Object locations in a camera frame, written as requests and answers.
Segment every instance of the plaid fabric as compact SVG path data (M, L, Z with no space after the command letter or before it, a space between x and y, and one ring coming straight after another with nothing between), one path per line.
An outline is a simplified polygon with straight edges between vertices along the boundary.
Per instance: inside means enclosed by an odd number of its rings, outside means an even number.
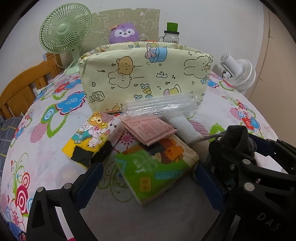
M22 118L20 117L13 117L3 121L3 118L0 117L0 177L2 177L4 162L9 145L21 120Z

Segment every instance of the metal screw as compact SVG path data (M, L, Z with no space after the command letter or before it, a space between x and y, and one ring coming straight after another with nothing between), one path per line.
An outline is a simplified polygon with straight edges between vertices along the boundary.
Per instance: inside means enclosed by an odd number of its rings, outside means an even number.
M43 191L43 187L38 187L37 188L37 192L42 192Z
M69 189L69 188L71 188L72 187L72 184L71 183L66 183L65 185L64 185L64 188L65 189Z
M227 188L231 191L232 189L234 189L234 186L229 184L229 185L227 185Z
M247 165L249 165L249 164L251 164L251 161L250 160L248 160L248 159L243 159L243 161L242 161L243 163L245 163L245 164L247 164Z
M249 192L255 190L255 186L254 186L252 183L245 183L245 184L244 184L244 188L245 188L247 191L249 191Z

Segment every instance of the pink paper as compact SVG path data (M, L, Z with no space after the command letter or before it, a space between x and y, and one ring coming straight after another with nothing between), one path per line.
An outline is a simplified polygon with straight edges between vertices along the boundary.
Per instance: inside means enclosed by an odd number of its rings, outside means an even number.
M122 119L124 127L143 144L150 146L177 130L161 119L132 120Z

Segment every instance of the bear illustration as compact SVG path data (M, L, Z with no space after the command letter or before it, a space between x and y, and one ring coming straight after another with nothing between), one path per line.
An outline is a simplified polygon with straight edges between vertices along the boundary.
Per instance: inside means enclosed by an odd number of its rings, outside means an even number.
M125 56L116 60L118 63L117 72L119 74L130 75L133 72L133 60L129 56Z

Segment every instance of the wooden bed frame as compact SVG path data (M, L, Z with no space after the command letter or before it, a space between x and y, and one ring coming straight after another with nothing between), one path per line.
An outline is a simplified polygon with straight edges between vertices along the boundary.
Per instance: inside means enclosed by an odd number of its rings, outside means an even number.
M31 83L35 83L37 89L41 89L48 85L45 75L51 73L54 78L62 71L56 64L57 61L60 66L62 65L58 54L46 53L46 58L47 61L20 73L3 90L0 96L0 114L4 119L27 112L36 98L30 87Z

